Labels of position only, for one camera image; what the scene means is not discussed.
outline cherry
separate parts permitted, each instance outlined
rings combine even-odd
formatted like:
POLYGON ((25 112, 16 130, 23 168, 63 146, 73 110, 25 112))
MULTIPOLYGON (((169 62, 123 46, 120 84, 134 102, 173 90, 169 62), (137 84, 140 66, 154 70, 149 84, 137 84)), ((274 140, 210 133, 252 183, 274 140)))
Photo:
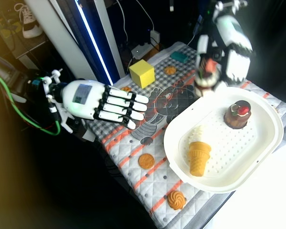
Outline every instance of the cherry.
POLYGON ((248 112, 249 112, 249 107, 247 107, 247 106, 242 106, 237 110, 237 113, 239 115, 245 115, 248 112))

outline robotic hand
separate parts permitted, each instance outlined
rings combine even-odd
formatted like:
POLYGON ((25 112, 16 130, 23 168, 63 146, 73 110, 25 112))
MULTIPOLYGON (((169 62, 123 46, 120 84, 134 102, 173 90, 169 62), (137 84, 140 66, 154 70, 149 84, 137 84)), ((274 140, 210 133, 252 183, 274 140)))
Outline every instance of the robotic hand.
POLYGON ((43 78, 43 88, 50 104, 50 111, 61 116, 61 125, 70 133, 67 118, 99 119, 121 123, 135 129, 132 121, 143 120, 140 112, 147 110, 148 98, 134 92, 125 92, 97 81, 77 80, 61 83, 60 72, 54 70, 51 77, 43 78))
POLYGON ((207 27, 206 33, 198 40, 197 69, 203 69, 205 63, 212 59, 221 65, 217 68, 221 77, 217 79, 221 78, 228 83, 240 83, 246 78, 253 51, 249 39, 234 17, 240 7, 245 6, 245 0, 216 3, 211 26, 207 27))

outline power strip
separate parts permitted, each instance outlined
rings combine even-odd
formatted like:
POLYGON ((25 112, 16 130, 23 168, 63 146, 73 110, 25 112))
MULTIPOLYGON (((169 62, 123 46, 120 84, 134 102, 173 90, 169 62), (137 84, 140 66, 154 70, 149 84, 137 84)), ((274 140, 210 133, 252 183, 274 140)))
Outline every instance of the power strip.
POLYGON ((135 59, 142 59, 150 50, 153 49, 153 46, 158 45, 160 42, 160 33, 155 30, 151 31, 151 44, 145 43, 144 45, 137 45, 132 49, 132 55, 135 59))

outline checkered cloth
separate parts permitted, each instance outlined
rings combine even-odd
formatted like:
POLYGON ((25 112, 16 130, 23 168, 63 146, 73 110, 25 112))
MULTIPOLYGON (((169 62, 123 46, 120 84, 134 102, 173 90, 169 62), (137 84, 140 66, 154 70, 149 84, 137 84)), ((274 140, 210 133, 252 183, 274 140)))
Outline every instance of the checkered cloth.
MULTIPOLYGON (((155 99, 159 93, 168 94, 170 92, 168 90, 169 86, 173 85, 170 88, 183 87, 177 92, 178 96, 175 98, 178 105, 181 106, 182 103, 189 102, 186 97, 191 93, 187 92, 186 96, 183 93, 188 90, 184 89, 185 86, 193 86, 192 70, 195 67, 195 53, 195 50, 179 42, 170 50, 160 52, 152 58, 156 59, 152 63, 156 77, 154 83, 144 89, 139 88, 132 81, 124 86, 130 87, 138 94, 150 97, 150 100, 155 99), (173 60, 169 57, 173 51, 179 51, 189 56, 189 61, 182 64, 173 60), (177 68, 176 74, 168 76, 163 72, 164 68, 169 65, 177 68)), ((286 103, 266 93, 250 81, 237 86, 254 91, 267 99, 277 109, 284 126, 286 126, 286 103)), ((145 114, 146 122, 141 122, 140 126, 134 131, 129 131, 119 124, 99 120, 88 121, 87 124, 103 143, 110 158, 119 167, 128 184, 133 187, 135 194, 150 213, 158 228, 201 229, 231 194, 212 194, 198 190, 187 183, 183 183, 170 169, 163 147, 163 136, 168 125, 167 117, 169 112, 167 111, 167 116, 161 114, 163 107, 159 106, 163 104, 159 101, 153 104, 156 106, 154 116, 153 114, 145 114), (149 170, 142 169, 138 165, 138 158, 144 153, 149 153, 155 158, 154 167, 149 170), (169 207, 166 199, 167 195, 173 190, 182 191, 184 194, 186 204, 183 209, 173 210, 169 207)))

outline shoe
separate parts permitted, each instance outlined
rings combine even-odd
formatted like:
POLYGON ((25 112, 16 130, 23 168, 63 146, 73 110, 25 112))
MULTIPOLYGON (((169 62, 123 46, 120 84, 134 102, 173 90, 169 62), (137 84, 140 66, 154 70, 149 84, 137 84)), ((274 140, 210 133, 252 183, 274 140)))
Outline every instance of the shoe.
POLYGON ((19 19, 23 21, 22 33, 24 38, 38 37, 42 34, 41 26, 27 5, 17 3, 14 5, 14 10, 19 12, 19 19))

